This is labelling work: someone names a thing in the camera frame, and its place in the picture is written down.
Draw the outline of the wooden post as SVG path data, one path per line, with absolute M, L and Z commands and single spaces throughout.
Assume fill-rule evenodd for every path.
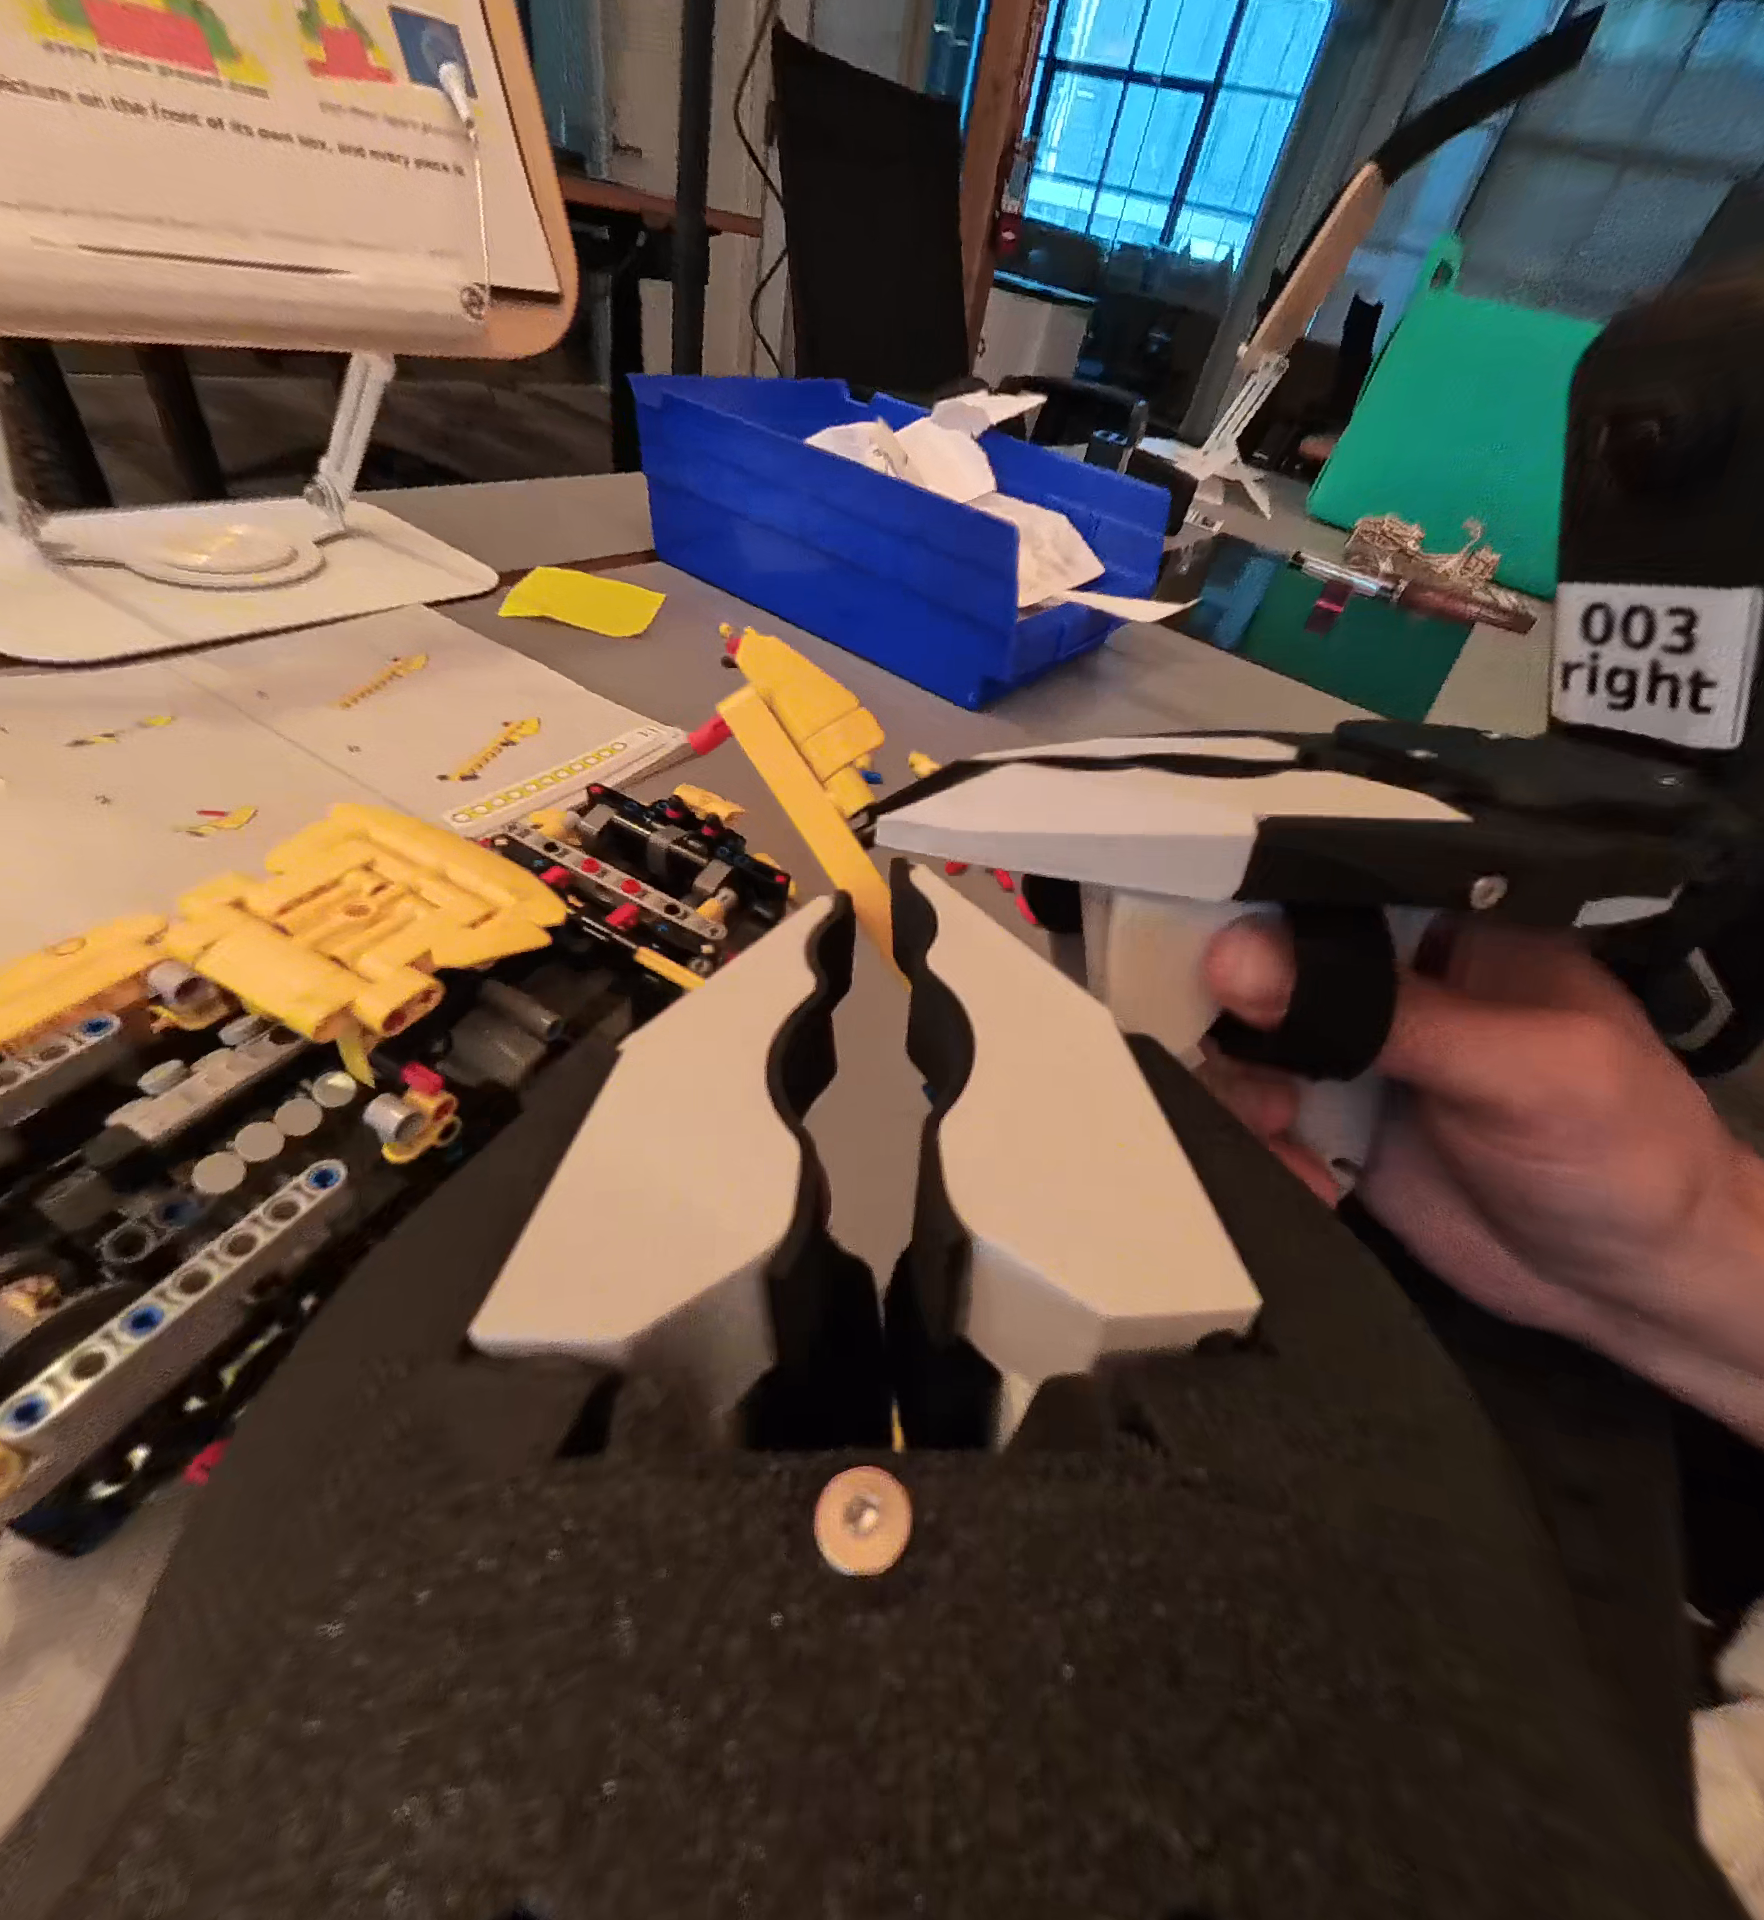
M 1047 3 L 984 3 L 963 152 L 963 295 L 968 352 L 991 307 L 995 234 L 1033 90 Z

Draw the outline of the crumpled white paper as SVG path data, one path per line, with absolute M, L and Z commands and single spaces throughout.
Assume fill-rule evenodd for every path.
M 964 389 L 938 397 L 907 428 L 883 414 L 830 422 L 805 446 L 891 476 L 955 508 L 983 512 L 1019 536 L 1019 613 L 1080 606 L 1115 619 L 1164 623 L 1197 606 L 1197 595 L 1159 586 L 1148 597 L 1097 591 L 1103 560 L 1071 516 L 1006 496 L 983 438 L 991 428 L 1024 422 L 1043 389 Z

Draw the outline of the person's right hand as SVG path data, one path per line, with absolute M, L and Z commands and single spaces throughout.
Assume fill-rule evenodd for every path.
M 1482 1307 L 1707 1327 L 1750 1297 L 1764 1166 L 1580 940 L 1459 931 L 1378 1064 L 1361 1206 Z

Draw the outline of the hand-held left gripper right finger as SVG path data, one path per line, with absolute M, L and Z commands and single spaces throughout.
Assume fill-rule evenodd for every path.
M 1246 1338 L 1260 1293 L 1109 1011 L 940 875 L 892 862 L 907 1053 L 924 1089 L 891 1363 L 908 1450 L 1002 1450 L 1033 1394 Z

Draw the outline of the grey desk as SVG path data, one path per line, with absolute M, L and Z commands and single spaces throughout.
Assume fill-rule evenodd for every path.
M 503 579 L 533 564 L 636 569 L 654 549 L 640 476 L 420 485 L 390 489 L 387 508 Z M 814 630 L 790 623 L 777 623 L 777 630 L 865 695 L 891 734 L 891 767 L 908 746 L 948 752 L 1021 736 L 1148 734 L 1188 722 L 1327 731 L 1361 713 L 1361 705 L 1315 687 L 1152 625 L 1124 625 L 1103 653 L 1071 661 L 991 711 L 923 695 L 846 658 Z M 827 1094 L 814 1126 L 830 1178 L 830 1225 L 879 1271 L 892 1266 L 907 1242 L 914 1192 L 914 1081 L 898 1040 L 898 988 L 865 955 L 838 1011 L 846 1077 Z M 1737 1132 L 1764 1154 L 1764 1051 L 1747 1069 L 1719 1077 L 1713 1094 Z M 112 1543 L 70 1563 L 18 1541 L 0 1543 L 0 1838 L 88 1724 L 105 1680 L 149 1613 L 179 1527 L 202 1500 L 209 1491 L 177 1484 Z

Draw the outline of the brown brick model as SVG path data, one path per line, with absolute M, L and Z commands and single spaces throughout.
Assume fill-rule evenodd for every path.
M 1495 581 L 1499 549 L 1488 548 L 1486 524 L 1466 518 L 1459 530 L 1459 548 L 1427 549 L 1422 524 L 1401 516 L 1361 516 L 1335 560 L 1292 549 L 1290 564 L 1323 586 L 1409 613 L 1527 634 L 1535 625 L 1535 606 L 1527 595 Z

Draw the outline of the green cutting mat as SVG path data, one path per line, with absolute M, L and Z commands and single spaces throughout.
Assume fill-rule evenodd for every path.
M 1220 653 L 1405 722 L 1427 717 L 1474 634 L 1454 601 L 1378 591 L 1347 564 L 1228 530 L 1173 548 L 1152 597 L 1182 601 L 1173 630 Z

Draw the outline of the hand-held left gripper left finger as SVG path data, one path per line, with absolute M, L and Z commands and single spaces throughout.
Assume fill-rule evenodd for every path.
M 814 899 L 613 1053 L 468 1339 L 665 1390 L 757 1450 L 886 1450 L 879 1285 L 805 1130 L 857 916 Z

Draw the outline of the yellow paper sheet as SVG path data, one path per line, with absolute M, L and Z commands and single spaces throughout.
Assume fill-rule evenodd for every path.
M 497 619 L 533 619 L 600 639 L 640 639 L 665 595 L 604 569 L 529 568 L 497 601 Z

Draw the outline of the blue storage bin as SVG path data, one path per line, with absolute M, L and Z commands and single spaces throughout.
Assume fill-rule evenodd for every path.
M 991 705 L 1097 651 L 1115 613 L 1019 613 L 1019 536 L 968 508 L 865 472 L 805 438 L 830 422 L 924 414 L 842 377 L 632 376 L 654 548 L 738 595 L 959 705 Z M 1148 597 L 1170 496 L 1002 428 L 983 438 L 1006 496 L 1060 512 L 1104 574 Z

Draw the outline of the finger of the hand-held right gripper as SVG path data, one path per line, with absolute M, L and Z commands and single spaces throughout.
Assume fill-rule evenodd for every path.
M 1123 772 L 1123 768 L 1152 768 L 1173 776 L 1270 776 L 1290 767 L 1306 767 L 1310 752 L 1334 746 L 1335 734 L 1306 734 L 1306 731 L 1270 731 L 1270 734 L 1233 734 L 1233 731 L 1194 731 L 1194 734 L 1140 734 L 1140 736 L 1087 736 L 1087 743 L 1048 743 L 1048 746 L 1019 746 L 998 752 L 964 752 L 940 763 L 916 782 L 964 782 L 1006 767 L 1043 767 L 1043 768 L 1087 768 L 1087 772 Z
M 1466 826 L 1458 807 L 1389 782 L 1270 763 L 1194 772 L 1104 763 L 991 763 L 875 818 L 875 847 L 1159 899 L 1233 899 L 1270 820 Z

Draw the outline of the paned window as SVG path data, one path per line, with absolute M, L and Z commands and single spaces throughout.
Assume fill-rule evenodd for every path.
M 1048 3 L 1021 216 L 1240 263 L 1335 3 Z

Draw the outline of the black pole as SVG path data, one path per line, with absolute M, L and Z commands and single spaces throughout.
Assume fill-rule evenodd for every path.
M 704 376 L 710 279 L 710 108 L 718 3 L 678 3 L 678 180 L 669 238 L 669 369 Z

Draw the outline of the yellow toy car model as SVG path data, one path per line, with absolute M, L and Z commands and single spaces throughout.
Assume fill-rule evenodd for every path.
M 468 840 L 338 800 L 169 912 L 0 972 L 0 1533 L 78 1557 L 218 1451 L 366 1243 L 775 931 L 682 786 Z

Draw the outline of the yellow beam assembly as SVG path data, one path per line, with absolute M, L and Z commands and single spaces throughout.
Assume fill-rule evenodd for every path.
M 846 895 L 854 920 L 892 964 L 892 895 L 863 840 L 870 768 L 886 746 L 883 722 L 849 687 L 754 625 L 723 625 L 738 687 L 686 734 L 689 752 L 725 736 L 749 759 L 775 807 L 799 830 L 821 878 Z

